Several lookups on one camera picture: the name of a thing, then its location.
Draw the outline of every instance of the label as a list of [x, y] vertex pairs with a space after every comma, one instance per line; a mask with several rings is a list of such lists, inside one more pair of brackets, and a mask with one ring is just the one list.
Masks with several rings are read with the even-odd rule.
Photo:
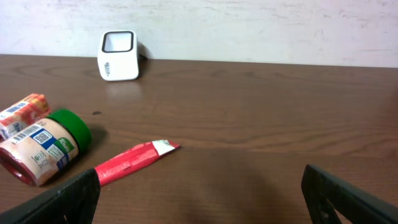
[[106, 63], [105, 63], [105, 73], [106, 73], [106, 76], [107, 76], [107, 77], [111, 74], [110, 66], [111, 66], [111, 65], [109, 64], [109, 62], [106, 62]]
[[42, 129], [42, 127], [38, 124], [33, 124], [32, 126], [26, 128], [23, 130], [21, 133], [15, 135], [12, 139], [11, 142], [14, 144], [20, 143], [22, 140], [25, 138], [28, 138], [31, 134], [35, 133], [37, 130]]
[[28, 102], [20, 101], [17, 105], [14, 105], [8, 109], [5, 109], [4, 111], [2, 111], [0, 113], [0, 119], [8, 118], [13, 113], [15, 113], [16, 111], [19, 111], [20, 109], [22, 109], [23, 107], [25, 107], [28, 104], [29, 104]]
[[16, 162], [23, 163], [42, 185], [78, 155], [73, 137], [51, 119], [41, 119], [1, 143]]
[[49, 105], [44, 95], [30, 94], [0, 112], [0, 135], [3, 139], [8, 139], [49, 113]]

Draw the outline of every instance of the orange box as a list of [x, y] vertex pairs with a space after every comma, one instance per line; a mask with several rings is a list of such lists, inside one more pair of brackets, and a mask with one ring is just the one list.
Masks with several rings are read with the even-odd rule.
[[3, 139], [8, 139], [34, 122], [46, 117], [49, 113], [49, 104], [44, 95], [30, 94], [0, 112], [0, 136]]

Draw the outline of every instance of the red wrapper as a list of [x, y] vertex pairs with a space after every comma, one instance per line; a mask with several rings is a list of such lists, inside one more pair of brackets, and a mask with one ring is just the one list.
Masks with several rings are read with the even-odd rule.
[[101, 186], [104, 186], [118, 180], [141, 168], [151, 165], [161, 156], [178, 147], [178, 144], [168, 140], [157, 140], [134, 146], [95, 167], [99, 182]]

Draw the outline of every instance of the jar label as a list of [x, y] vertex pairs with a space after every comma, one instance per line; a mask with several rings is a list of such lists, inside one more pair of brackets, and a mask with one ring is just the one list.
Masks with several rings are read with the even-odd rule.
[[16, 162], [23, 163], [41, 185], [78, 154], [74, 138], [51, 119], [41, 119], [1, 143]]

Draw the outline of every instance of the barcode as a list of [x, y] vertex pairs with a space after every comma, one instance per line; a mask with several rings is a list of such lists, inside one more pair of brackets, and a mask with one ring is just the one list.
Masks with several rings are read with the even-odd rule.
[[15, 112], [15, 111], [17, 111], [17, 110], [23, 108], [23, 107], [26, 106], [26, 105], [27, 105], [27, 103], [19, 103], [17, 106], [13, 106], [12, 108], [7, 109], [6, 111], [7, 111], [8, 113], [13, 113], [13, 112]]
[[43, 144], [46, 141], [48, 141], [50, 138], [52, 137], [52, 135], [46, 131], [42, 131], [41, 133], [39, 133], [38, 135], [34, 136], [33, 138], [39, 143], [39, 144]]
[[38, 131], [40, 128], [42, 128], [40, 125], [38, 124], [34, 124], [31, 127], [28, 127], [24, 130], [22, 130], [22, 132], [20, 132], [19, 134], [17, 134], [16, 136], [14, 136], [11, 139], [11, 142], [14, 144], [19, 143], [20, 141], [24, 140], [25, 138], [29, 137], [31, 134], [35, 133], [36, 131]]

